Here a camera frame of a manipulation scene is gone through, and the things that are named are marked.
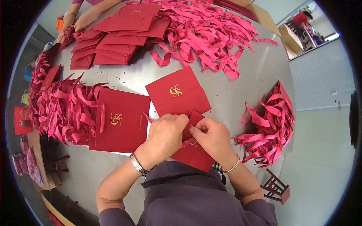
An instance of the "gray shirt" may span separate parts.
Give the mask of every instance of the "gray shirt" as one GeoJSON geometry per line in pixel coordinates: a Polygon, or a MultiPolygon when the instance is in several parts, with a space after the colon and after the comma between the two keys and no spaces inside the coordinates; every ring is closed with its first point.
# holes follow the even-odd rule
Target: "gray shirt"
{"type": "MultiPolygon", "coordinates": [[[[245,206],[226,191],[213,169],[206,173],[181,162],[165,161],[143,184],[144,211],[138,225],[277,226],[274,205],[257,199],[245,206]]],[[[135,225],[117,208],[99,214],[101,226],[135,225]]]]}

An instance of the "gold logo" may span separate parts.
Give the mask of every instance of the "gold logo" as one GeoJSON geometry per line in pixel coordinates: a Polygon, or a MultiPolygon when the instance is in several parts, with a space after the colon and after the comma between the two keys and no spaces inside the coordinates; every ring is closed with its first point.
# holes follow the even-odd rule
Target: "gold logo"
{"type": "Polygon", "coordinates": [[[122,115],[121,114],[112,114],[111,113],[111,124],[112,125],[117,125],[118,123],[121,125],[120,120],[122,119],[122,115]]]}
{"type": "Polygon", "coordinates": [[[177,84],[176,86],[171,87],[170,93],[173,95],[173,98],[176,97],[175,95],[177,95],[177,96],[181,96],[181,95],[182,95],[182,92],[181,92],[181,90],[179,89],[178,84],[177,84]]]}
{"type": "Polygon", "coordinates": [[[142,115],[139,117],[139,130],[141,131],[141,125],[142,125],[142,115]]]}
{"type": "Polygon", "coordinates": [[[193,140],[192,142],[190,142],[191,145],[195,145],[195,147],[197,147],[198,142],[196,140],[193,140]]]}

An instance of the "hand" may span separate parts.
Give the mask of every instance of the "hand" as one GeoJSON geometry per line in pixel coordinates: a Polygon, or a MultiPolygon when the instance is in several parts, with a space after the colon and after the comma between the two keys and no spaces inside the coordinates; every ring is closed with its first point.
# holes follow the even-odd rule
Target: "hand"
{"type": "Polygon", "coordinates": [[[77,32],[79,30],[82,30],[83,28],[87,27],[92,19],[93,19],[94,15],[92,15],[91,13],[89,13],[88,11],[84,12],[79,19],[77,20],[77,22],[75,22],[74,24],[74,31],[77,32]]]}
{"type": "Polygon", "coordinates": [[[58,37],[56,38],[56,42],[57,42],[57,43],[63,44],[63,42],[64,42],[64,34],[65,34],[65,30],[62,29],[62,30],[59,32],[58,37]]]}
{"type": "Polygon", "coordinates": [[[181,147],[182,132],[189,118],[166,114],[151,124],[147,141],[135,151],[135,157],[145,170],[171,157],[181,147]]]}
{"type": "Polygon", "coordinates": [[[231,169],[237,162],[237,156],[230,144],[230,132],[223,123],[212,118],[203,118],[195,127],[190,128],[190,133],[225,170],[231,169]]]}

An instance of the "wristwatch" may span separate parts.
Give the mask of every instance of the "wristwatch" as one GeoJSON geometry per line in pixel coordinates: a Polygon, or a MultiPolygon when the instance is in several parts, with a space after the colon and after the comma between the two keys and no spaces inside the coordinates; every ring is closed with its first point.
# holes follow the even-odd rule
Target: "wristwatch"
{"type": "Polygon", "coordinates": [[[131,160],[133,166],[136,168],[136,170],[137,170],[138,172],[140,172],[141,174],[144,174],[144,173],[146,173],[146,172],[149,171],[149,170],[147,171],[147,170],[145,170],[144,168],[142,168],[142,166],[141,166],[141,165],[139,164],[139,162],[137,161],[134,153],[132,153],[132,154],[130,155],[130,160],[131,160]]]}

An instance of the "silver bangle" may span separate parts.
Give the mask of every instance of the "silver bangle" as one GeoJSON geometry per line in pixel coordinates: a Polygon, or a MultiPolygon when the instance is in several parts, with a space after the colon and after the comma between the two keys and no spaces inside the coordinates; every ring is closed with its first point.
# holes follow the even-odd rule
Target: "silver bangle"
{"type": "Polygon", "coordinates": [[[131,154],[130,160],[131,160],[132,165],[133,165],[133,166],[136,168],[136,170],[137,170],[138,172],[140,172],[141,174],[144,174],[144,173],[146,173],[146,172],[149,171],[149,170],[145,170],[145,169],[138,163],[138,161],[137,161],[134,153],[131,154]]]}
{"type": "Polygon", "coordinates": [[[230,171],[232,171],[232,170],[235,170],[235,168],[239,165],[239,163],[240,163],[240,157],[239,157],[239,155],[237,155],[237,163],[235,164],[235,166],[232,167],[231,170],[229,170],[229,171],[225,171],[224,168],[221,167],[221,171],[222,171],[222,172],[230,172],[230,171]]]}

